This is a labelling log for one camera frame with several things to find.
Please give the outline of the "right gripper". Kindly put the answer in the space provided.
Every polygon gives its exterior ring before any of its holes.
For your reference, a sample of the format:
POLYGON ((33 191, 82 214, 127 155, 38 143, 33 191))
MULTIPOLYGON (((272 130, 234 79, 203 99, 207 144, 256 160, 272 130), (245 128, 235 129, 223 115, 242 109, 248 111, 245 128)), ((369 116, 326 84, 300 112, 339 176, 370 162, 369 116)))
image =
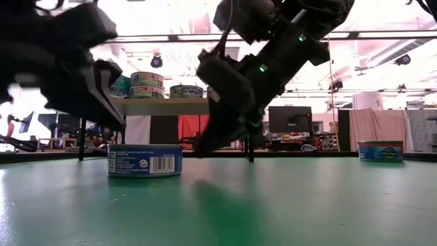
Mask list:
POLYGON ((330 32, 330 15, 299 10, 268 18, 236 17, 235 32, 249 44, 265 40, 256 55, 247 55, 235 69, 235 111, 221 100, 208 99, 209 120, 195 147, 207 154, 232 141, 262 132, 263 109, 307 61, 318 65, 329 60, 327 44, 320 40, 330 32))

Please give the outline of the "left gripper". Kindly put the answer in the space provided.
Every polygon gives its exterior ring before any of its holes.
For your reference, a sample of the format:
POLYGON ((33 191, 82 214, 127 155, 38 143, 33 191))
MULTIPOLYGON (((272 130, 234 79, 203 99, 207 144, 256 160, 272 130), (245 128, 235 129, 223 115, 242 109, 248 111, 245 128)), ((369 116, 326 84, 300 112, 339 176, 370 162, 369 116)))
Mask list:
POLYGON ((95 59, 86 51, 61 61, 59 68, 56 79, 44 87, 47 109, 89 109, 87 120, 116 131, 125 127, 109 94, 109 87, 122 75, 114 61, 95 59))

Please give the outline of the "large green can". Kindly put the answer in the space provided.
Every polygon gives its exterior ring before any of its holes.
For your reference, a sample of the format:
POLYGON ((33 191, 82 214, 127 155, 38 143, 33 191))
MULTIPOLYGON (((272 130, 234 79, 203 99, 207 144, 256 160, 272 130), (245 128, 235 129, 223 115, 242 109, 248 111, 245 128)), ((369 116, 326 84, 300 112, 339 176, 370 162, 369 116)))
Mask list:
POLYGON ((164 88, 164 77, 153 72, 134 72, 130 76, 131 86, 154 86, 164 88))

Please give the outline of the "silver can green label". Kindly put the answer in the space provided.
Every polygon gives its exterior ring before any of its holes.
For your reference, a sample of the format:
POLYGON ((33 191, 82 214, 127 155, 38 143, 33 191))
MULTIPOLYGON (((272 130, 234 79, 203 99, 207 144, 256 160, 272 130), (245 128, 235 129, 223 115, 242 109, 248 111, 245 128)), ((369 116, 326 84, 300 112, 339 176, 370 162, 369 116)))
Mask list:
POLYGON ((196 85, 170 87, 170 98, 203 98, 203 88, 196 85))

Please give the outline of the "blue label tuna can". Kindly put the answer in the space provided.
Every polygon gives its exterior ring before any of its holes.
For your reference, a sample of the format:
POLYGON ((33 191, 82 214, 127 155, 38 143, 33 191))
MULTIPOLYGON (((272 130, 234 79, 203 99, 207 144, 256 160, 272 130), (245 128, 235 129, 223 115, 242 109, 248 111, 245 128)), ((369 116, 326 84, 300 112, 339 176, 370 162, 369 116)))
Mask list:
POLYGON ((119 178, 155 178, 182 173, 182 146, 171 144, 117 144, 108 147, 108 175, 119 178))

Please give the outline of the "gold-lid seafood can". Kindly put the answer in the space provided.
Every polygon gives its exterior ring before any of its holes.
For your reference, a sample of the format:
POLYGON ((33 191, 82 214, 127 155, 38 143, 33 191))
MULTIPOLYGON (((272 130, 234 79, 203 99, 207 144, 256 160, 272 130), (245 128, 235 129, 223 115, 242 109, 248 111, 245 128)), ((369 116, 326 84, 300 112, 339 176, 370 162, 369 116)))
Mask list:
POLYGON ((359 141, 358 153, 362 161, 402 162, 403 141, 359 141))

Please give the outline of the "wooden shelf black legs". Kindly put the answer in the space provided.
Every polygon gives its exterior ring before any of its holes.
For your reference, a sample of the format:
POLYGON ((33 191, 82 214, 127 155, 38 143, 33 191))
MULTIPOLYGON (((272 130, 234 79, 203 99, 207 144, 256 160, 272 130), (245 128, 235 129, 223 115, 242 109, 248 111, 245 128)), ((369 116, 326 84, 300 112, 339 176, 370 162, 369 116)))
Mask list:
MULTIPOLYGON (((138 115, 206 115, 209 112, 207 98, 138 98, 138 99, 112 99, 111 102, 117 112, 126 116, 138 115)), ((195 154, 185 152, 184 157, 188 158, 247 158, 251 163, 254 162, 255 153, 253 138, 248 137, 244 140, 243 152, 217 152, 210 154, 195 154)))

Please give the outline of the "red cloth panel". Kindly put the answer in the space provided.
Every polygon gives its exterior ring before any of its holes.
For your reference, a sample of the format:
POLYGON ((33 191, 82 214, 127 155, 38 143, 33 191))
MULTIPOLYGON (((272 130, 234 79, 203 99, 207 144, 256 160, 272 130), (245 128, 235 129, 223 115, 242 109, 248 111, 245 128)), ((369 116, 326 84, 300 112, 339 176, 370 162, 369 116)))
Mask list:
POLYGON ((178 139, 195 137, 197 132, 203 132, 208 124, 209 115, 179 115, 178 139))

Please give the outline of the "white cloth panel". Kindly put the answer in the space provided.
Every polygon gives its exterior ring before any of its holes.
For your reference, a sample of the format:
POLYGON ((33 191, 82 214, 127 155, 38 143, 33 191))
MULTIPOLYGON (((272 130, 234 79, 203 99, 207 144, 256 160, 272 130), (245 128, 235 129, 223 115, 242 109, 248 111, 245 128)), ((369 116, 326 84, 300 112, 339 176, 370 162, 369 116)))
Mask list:
POLYGON ((127 144, 149 144, 150 125, 150 115, 127 116, 125 142, 127 144))

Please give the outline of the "dark blue partition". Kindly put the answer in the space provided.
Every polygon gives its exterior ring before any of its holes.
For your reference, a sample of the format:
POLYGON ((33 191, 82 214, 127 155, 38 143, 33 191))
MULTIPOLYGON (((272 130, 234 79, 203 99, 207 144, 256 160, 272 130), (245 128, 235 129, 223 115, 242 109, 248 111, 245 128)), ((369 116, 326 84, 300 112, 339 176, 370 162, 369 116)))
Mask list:
POLYGON ((69 114, 40 114, 38 121, 51 132, 51 137, 57 133, 57 138, 76 138, 80 130, 80 119, 69 114))

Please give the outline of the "black monitor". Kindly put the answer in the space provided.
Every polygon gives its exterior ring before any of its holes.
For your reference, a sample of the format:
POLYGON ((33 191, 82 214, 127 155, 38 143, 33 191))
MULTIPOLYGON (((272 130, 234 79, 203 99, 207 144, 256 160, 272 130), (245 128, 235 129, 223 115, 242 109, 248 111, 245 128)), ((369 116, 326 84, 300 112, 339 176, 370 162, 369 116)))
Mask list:
POLYGON ((268 123, 271 133, 312 133, 310 107, 269 106, 268 123))

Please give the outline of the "black cloth panel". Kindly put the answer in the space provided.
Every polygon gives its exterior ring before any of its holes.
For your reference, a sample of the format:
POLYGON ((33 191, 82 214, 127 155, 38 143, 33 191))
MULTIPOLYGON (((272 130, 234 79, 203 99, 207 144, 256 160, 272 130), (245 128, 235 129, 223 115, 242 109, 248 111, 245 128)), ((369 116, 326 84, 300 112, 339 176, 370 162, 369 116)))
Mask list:
POLYGON ((150 124, 150 144, 178 144, 178 116, 153 115, 150 124))

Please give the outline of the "small tilted monitor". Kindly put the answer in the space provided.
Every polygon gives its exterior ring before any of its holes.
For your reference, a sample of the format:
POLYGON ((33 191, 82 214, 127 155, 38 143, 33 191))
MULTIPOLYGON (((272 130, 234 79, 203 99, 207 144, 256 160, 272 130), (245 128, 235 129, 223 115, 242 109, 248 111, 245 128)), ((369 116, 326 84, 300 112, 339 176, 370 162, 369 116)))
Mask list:
POLYGON ((32 111, 26 118, 23 118, 20 121, 21 126, 20 126, 19 133, 27 133, 28 132, 34 114, 35 113, 32 111))

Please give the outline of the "white round column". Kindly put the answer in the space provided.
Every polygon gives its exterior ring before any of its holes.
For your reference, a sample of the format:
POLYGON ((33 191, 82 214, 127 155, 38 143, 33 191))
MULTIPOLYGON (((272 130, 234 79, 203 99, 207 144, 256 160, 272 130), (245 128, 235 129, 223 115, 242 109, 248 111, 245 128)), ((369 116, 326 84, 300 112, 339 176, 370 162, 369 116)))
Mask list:
POLYGON ((383 110, 383 93, 382 92, 362 92, 352 96, 353 109, 378 109, 383 110))

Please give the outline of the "pink curtain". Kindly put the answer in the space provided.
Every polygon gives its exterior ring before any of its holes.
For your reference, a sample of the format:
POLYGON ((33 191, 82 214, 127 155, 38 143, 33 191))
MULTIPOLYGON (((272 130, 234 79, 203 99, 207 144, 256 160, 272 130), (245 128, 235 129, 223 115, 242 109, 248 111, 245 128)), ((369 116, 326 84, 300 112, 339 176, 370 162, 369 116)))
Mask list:
POLYGON ((350 143, 358 141, 407 140, 407 124, 404 111, 375 110, 372 108, 351 110, 350 143))

